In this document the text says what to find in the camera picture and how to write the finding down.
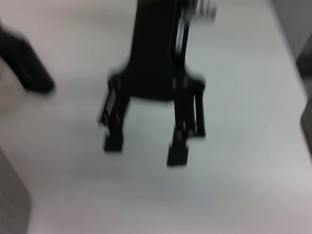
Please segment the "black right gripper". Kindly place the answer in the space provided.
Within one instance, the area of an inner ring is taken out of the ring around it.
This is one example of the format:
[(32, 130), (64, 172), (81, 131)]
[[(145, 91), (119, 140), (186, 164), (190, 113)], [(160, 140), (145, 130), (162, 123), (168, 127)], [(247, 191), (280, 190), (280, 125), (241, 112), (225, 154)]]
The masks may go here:
[(99, 124), (108, 128), (103, 149), (121, 152), (124, 117), (130, 97), (171, 101), (175, 128), (167, 166), (185, 166), (187, 141), (206, 136), (203, 108), (205, 81), (185, 68), (188, 34), (176, 51), (179, 20), (196, 5), (194, 0), (139, 0), (136, 7), (130, 57), (125, 67), (111, 74)]

